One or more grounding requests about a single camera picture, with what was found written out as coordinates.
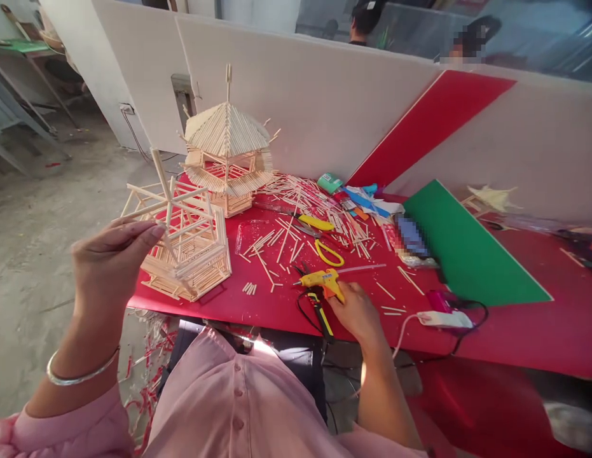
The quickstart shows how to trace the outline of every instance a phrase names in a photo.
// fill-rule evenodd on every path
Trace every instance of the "woman's left hand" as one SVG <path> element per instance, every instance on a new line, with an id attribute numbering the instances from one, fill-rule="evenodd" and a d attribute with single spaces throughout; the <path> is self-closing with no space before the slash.
<path id="1" fill-rule="evenodd" d="M 165 233 L 156 221 L 120 218 L 71 248 L 76 302 L 74 315 L 112 318 L 124 314 L 135 293 L 145 256 Z"/>

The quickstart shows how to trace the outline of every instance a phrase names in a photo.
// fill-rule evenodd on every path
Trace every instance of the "hexagonal pavilion model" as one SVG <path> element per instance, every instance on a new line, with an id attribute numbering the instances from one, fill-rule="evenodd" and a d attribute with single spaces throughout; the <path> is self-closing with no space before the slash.
<path id="1" fill-rule="evenodd" d="M 228 64 L 228 100 L 188 119 L 188 157 L 181 164 L 193 184 L 212 192 L 226 218 L 250 208 L 252 192 L 273 177 L 270 143 L 279 133 L 271 138 L 270 120 L 262 125 L 230 103 L 231 72 Z"/>
<path id="2" fill-rule="evenodd" d="M 150 279 L 142 283 L 175 299 L 195 301 L 232 273 L 223 211 L 211 204 L 206 188 L 173 177 L 167 182 L 158 150 L 152 149 L 152 155 L 160 183 L 127 184 L 131 191 L 122 216 L 155 219 L 167 227 L 143 261 Z"/>

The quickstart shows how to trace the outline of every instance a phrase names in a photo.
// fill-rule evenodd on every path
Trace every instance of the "yellow scissors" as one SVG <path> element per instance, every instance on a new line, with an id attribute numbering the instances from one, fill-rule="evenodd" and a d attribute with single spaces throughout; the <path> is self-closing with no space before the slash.
<path id="1" fill-rule="evenodd" d="M 330 237 L 330 235 L 334 235 L 334 236 L 338 237 L 339 239 L 343 240 L 347 245 L 347 249 L 349 251 L 351 251 L 351 249 L 352 249 L 351 242 L 343 234 L 341 234 L 340 232 L 333 231 L 333 230 L 316 231 L 311 227 L 306 227 L 306 226 L 297 225 L 297 224 L 294 224 L 293 226 L 296 229 L 301 230 L 302 232 L 315 237 L 315 248 L 317 249 L 317 253 L 319 254 L 319 257 L 323 260 L 324 263 L 331 265 L 333 267 L 342 267 L 345 264 L 345 259 L 342 256 L 340 256 L 336 251 L 332 250 L 330 247 L 328 247 L 327 245 L 324 245 L 321 242 L 321 240 L 323 240 L 325 243 L 330 243 L 334 247 L 338 248 L 339 245 L 336 243 L 336 241 L 334 239 L 332 239 Z M 330 261 L 326 257 L 324 252 L 327 252 L 327 253 L 331 254 L 332 256 L 334 256 L 338 262 Z"/>

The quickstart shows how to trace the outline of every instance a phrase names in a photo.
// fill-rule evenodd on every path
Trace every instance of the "pink shirt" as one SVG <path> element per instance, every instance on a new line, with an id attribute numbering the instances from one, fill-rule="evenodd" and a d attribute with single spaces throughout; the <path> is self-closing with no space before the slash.
<path id="1" fill-rule="evenodd" d="M 0 458 L 131 456 L 118 386 L 49 419 L 0 420 Z M 355 425 L 331 436 L 310 393 L 264 345 L 237 354 L 206 328 L 183 354 L 156 408 L 144 457 L 425 457 Z"/>

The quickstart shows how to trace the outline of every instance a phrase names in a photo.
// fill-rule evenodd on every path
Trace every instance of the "green foam board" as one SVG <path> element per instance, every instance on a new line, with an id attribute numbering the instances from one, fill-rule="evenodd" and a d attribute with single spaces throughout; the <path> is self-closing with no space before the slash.
<path id="1" fill-rule="evenodd" d="M 489 307 L 553 300 L 438 180 L 405 201 L 404 208 L 458 297 Z"/>

